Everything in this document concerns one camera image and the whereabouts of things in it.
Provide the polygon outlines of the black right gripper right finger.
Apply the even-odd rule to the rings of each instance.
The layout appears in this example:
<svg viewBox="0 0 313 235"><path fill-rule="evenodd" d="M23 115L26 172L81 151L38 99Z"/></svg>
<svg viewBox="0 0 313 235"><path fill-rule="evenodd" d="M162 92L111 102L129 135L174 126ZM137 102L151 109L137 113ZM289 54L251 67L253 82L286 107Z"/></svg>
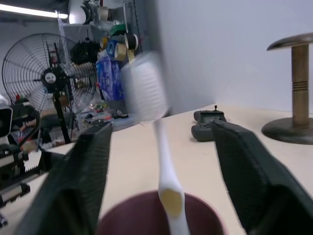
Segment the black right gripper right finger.
<svg viewBox="0 0 313 235"><path fill-rule="evenodd" d="M211 125L228 194L247 235L313 235L313 199L256 135Z"/></svg>

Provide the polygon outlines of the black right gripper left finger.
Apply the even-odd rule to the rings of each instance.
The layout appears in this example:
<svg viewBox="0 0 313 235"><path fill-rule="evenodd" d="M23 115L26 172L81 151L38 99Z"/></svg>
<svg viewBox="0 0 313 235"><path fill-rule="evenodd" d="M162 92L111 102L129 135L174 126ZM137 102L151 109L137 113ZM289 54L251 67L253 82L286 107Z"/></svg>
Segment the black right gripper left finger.
<svg viewBox="0 0 313 235"><path fill-rule="evenodd" d="M16 235L94 235L106 186L113 124L83 132L48 173Z"/></svg>

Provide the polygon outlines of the maroon mug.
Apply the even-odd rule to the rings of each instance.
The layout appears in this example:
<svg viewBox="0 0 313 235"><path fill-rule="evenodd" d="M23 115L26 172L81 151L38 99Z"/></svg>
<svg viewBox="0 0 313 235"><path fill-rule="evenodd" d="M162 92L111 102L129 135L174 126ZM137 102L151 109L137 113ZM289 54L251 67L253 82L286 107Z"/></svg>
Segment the maroon mug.
<svg viewBox="0 0 313 235"><path fill-rule="evenodd" d="M191 235L229 235L224 223L203 200L185 195ZM98 223L95 235L171 235L156 191L132 196L111 208Z"/></svg>

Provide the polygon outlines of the white toothbrush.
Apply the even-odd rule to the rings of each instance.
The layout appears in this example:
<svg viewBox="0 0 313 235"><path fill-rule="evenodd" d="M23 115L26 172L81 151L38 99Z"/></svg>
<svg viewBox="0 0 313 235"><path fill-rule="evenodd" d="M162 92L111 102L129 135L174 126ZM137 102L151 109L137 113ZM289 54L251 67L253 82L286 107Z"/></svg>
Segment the white toothbrush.
<svg viewBox="0 0 313 235"><path fill-rule="evenodd" d="M158 148L158 196L165 210L170 235L190 235L185 194L172 163L167 133L162 118L169 111L162 68L156 53L135 55L127 50L128 63L122 68L124 92L129 111L138 121L151 121Z"/></svg>

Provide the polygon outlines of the brown wooden mushroom stand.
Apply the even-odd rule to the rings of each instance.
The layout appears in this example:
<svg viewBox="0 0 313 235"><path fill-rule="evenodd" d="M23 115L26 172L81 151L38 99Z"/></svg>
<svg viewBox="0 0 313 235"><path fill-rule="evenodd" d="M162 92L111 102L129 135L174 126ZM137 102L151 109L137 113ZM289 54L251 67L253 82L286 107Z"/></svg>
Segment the brown wooden mushroom stand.
<svg viewBox="0 0 313 235"><path fill-rule="evenodd" d="M313 32L273 42L269 50L291 48L292 117L276 119L261 131L268 138L295 144L313 145L313 118L309 117L309 44Z"/></svg>

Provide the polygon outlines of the dark grey remote controller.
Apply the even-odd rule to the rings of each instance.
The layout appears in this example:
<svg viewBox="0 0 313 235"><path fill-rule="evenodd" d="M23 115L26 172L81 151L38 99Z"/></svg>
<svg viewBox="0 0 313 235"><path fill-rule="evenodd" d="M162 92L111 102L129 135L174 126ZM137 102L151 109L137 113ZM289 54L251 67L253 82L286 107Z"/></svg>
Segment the dark grey remote controller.
<svg viewBox="0 0 313 235"><path fill-rule="evenodd" d="M217 105L214 105L214 110L195 111L194 119L197 124L191 127L191 134L198 142L214 141L212 122L214 120L226 121L224 112L218 110Z"/></svg>

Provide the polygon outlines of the black standing fan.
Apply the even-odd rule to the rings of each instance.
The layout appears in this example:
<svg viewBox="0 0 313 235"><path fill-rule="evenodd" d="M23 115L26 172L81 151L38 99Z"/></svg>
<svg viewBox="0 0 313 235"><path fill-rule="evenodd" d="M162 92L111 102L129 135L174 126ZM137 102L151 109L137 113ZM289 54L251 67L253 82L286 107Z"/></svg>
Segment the black standing fan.
<svg viewBox="0 0 313 235"><path fill-rule="evenodd" d="M71 61L70 50L78 42L52 33L26 36L8 50L1 68L10 101L24 99L43 117L56 114L66 143L71 142L74 119L96 92L95 63Z"/></svg>

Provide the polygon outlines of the blue printed package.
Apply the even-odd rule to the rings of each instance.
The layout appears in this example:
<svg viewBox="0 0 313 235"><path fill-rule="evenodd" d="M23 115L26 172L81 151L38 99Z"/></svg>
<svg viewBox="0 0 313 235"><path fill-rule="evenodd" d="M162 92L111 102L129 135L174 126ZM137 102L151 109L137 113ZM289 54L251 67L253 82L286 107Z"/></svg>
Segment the blue printed package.
<svg viewBox="0 0 313 235"><path fill-rule="evenodd" d="M108 101L124 99L121 72L117 61L112 60L106 53L96 62L97 79L102 95Z"/></svg>

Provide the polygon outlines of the black bag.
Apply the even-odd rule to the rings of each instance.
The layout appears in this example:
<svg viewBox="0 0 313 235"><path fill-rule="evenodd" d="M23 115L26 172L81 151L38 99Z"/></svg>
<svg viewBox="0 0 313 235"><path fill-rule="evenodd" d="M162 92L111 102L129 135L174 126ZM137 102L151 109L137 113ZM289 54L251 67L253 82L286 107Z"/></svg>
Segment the black bag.
<svg viewBox="0 0 313 235"><path fill-rule="evenodd" d="M75 64L96 63L100 45L94 41L78 42L70 50L71 61Z"/></svg>

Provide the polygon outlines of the blue tape roll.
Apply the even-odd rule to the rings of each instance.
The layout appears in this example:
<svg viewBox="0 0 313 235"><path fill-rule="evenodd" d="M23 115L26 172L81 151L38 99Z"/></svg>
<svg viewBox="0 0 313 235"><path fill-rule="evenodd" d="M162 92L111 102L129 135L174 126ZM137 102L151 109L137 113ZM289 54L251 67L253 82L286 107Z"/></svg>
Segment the blue tape roll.
<svg viewBox="0 0 313 235"><path fill-rule="evenodd" d="M115 55L115 46L118 43L117 40L109 40L106 46L106 52L109 57L114 58Z"/></svg>

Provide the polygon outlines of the brown tape roll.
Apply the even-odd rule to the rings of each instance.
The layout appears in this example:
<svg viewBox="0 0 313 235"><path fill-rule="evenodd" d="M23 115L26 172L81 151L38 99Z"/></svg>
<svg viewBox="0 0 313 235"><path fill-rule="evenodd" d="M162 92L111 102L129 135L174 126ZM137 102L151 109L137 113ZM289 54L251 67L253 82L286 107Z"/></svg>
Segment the brown tape roll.
<svg viewBox="0 0 313 235"><path fill-rule="evenodd" d="M114 58L117 61L124 61L127 53L127 47L125 44L117 43L115 45Z"/></svg>

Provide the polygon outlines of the black tape roll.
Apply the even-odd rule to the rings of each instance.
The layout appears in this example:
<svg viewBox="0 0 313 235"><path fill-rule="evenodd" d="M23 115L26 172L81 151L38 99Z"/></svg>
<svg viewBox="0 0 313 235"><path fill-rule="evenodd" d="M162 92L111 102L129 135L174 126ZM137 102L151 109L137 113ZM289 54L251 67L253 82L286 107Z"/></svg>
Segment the black tape roll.
<svg viewBox="0 0 313 235"><path fill-rule="evenodd" d="M132 33L125 33L125 45L128 50L137 50L138 48L138 37Z"/></svg>

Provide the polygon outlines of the fluorescent ceiling light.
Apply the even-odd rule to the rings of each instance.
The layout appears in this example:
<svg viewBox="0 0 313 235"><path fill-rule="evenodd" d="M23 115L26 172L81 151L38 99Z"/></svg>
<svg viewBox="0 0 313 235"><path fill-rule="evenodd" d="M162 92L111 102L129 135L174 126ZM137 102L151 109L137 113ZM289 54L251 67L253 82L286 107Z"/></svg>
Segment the fluorescent ceiling light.
<svg viewBox="0 0 313 235"><path fill-rule="evenodd" d="M31 16L48 17L48 18L60 18L60 19L68 18L67 14L35 10L35 9L23 8L23 7L16 7L16 6L10 6L10 5L5 5L5 4L0 4L0 11L31 15Z"/></svg>

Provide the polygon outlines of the green box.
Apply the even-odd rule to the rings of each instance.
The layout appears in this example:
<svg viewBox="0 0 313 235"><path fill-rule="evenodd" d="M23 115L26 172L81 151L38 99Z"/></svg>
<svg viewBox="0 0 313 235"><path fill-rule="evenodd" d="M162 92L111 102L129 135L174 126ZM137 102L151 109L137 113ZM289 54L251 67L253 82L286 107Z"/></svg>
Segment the green box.
<svg viewBox="0 0 313 235"><path fill-rule="evenodd" d="M126 32L126 27L124 24L116 24L111 28L109 35L111 37L117 36L117 35L124 35L125 32Z"/></svg>

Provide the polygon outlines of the beige tape roll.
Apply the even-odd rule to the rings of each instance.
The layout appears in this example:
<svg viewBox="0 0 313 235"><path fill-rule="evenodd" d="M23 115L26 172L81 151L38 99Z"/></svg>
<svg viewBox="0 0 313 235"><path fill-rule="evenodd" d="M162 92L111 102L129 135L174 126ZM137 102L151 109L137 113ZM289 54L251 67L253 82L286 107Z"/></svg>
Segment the beige tape roll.
<svg viewBox="0 0 313 235"><path fill-rule="evenodd" d="M105 6L98 7L98 19L99 21L107 21L109 17L109 9Z"/></svg>

